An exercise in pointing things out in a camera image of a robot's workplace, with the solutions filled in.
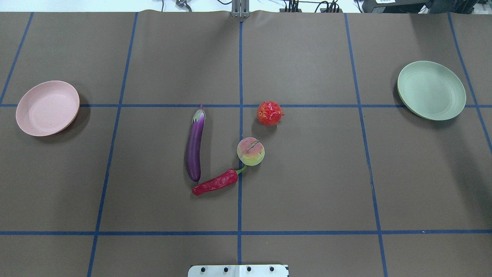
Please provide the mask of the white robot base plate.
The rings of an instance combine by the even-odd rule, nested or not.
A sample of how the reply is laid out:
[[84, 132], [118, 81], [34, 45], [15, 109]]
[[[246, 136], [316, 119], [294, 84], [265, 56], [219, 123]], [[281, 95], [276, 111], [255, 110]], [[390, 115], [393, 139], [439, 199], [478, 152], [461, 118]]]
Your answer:
[[288, 265], [196, 265], [188, 270], [188, 277], [288, 277]]

